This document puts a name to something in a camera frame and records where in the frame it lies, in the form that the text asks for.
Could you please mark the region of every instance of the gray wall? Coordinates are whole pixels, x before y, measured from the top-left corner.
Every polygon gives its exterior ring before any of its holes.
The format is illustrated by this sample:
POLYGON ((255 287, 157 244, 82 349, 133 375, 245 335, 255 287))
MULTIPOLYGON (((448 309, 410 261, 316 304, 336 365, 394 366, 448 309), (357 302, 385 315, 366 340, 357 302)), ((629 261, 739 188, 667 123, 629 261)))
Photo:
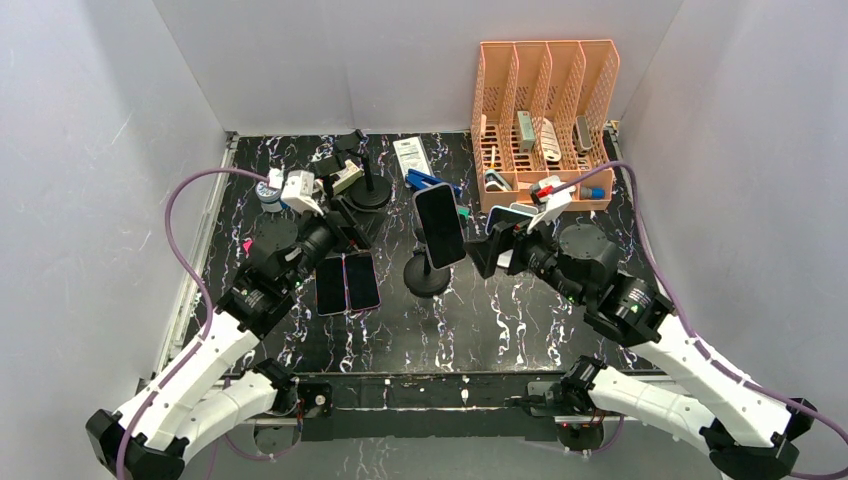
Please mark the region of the gray wall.
POLYGON ((242 134, 468 129, 483 40, 612 38, 619 118, 681 0, 155 0, 242 134))
MULTIPOLYGON (((622 122, 651 244, 700 333, 848 425, 844 1, 686 0, 622 122)), ((799 467, 845 466, 821 425, 799 467)))
MULTIPOLYGON (((109 478, 83 425, 154 368, 183 278, 164 199, 223 139, 149 0, 0 2, 4 478, 109 478)), ((186 248, 210 186, 176 209, 186 248)))

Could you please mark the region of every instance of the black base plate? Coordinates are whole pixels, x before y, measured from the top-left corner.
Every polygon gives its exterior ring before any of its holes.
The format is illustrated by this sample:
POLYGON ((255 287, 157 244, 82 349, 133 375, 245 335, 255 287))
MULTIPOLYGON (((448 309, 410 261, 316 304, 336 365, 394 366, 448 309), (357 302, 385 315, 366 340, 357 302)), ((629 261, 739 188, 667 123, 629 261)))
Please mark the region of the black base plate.
POLYGON ((365 177, 358 178, 346 192, 348 198, 358 208, 376 210, 383 208, 392 199, 392 182, 380 175, 373 175, 374 190, 369 191, 365 177))
POLYGON ((406 262, 403 267, 403 283, 416 297, 432 298, 448 289, 450 268, 431 269, 429 275, 424 275, 424 263, 427 261, 425 255, 415 255, 406 262))

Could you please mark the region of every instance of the orange desk organizer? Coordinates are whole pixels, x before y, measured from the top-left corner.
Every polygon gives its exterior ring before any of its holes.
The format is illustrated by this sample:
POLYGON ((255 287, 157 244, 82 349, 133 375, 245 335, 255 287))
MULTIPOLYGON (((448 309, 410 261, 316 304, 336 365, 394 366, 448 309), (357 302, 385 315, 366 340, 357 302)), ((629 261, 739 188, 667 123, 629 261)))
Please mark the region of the orange desk organizer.
MULTIPOLYGON (((609 161, 603 144, 615 79, 618 52, 612 40, 561 40, 539 42, 483 42, 477 67, 471 140, 480 204, 488 212, 495 205, 531 203, 531 184, 550 175, 568 181, 609 161), (516 111, 527 110, 536 144, 520 153, 516 111), (578 156, 572 142, 575 118, 586 117, 592 148, 578 156), (548 164, 541 147, 543 119, 554 126, 562 159, 548 164), (483 178, 494 169, 513 186, 508 192, 487 192, 483 178)), ((603 188, 605 197, 579 198, 579 188, 568 207, 571 211, 603 210, 612 194, 613 172, 601 172, 583 182, 603 188)))

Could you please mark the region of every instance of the smartphone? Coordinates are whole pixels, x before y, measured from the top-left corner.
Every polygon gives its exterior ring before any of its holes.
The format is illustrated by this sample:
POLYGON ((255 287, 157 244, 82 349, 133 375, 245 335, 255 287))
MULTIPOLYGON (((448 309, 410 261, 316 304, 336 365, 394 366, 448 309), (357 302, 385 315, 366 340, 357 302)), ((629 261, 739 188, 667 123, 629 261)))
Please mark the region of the smartphone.
POLYGON ((374 257, 370 253, 348 255, 344 260, 345 283, 350 299, 350 310, 359 312, 380 306, 374 257))
POLYGON ((447 268, 465 258, 465 237, 456 213, 453 188, 440 183, 417 191, 412 201, 424 230, 430 266, 437 270, 447 268))
POLYGON ((489 210, 489 219, 486 221, 486 235, 492 233, 492 227, 497 225, 498 222, 523 222, 531 218, 533 218, 533 215, 528 213, 495 205, 489 210))
POLYGON ((325 258, 315 267, 315 307, 325 316, 347 311, 342 257, 325 258))

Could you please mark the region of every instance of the phone stand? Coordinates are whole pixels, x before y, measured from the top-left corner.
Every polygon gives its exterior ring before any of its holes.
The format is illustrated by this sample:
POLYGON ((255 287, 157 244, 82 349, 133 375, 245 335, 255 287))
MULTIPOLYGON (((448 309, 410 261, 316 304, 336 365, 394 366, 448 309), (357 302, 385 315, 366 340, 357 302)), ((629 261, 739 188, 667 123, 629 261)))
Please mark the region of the phone stand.
POLYGON ((371 171, 371 155, 367 151, 365 153, 357 151, 364 139, 365 135, 360 130, 355 130, 353 133, 342 135, 336 139, 333 148, 336 152, 346 152, 358 158, 362 163, 364 175, 358 178, 347 192, 350 201, 357 208, 376 210, 386 206, 391 200, 392 182, 380 175, 375 175, 371 171))
MULTIPOLYGON (((415 236, 423 239, 420 228, 415 229, 415 236)), ((427 257, 427 245, 415 249, 412 258, 403 267, 403 283, 406 288, 420 298, 432 298, 445 293, 450 285, 450 268, 435 270, 427 257)))

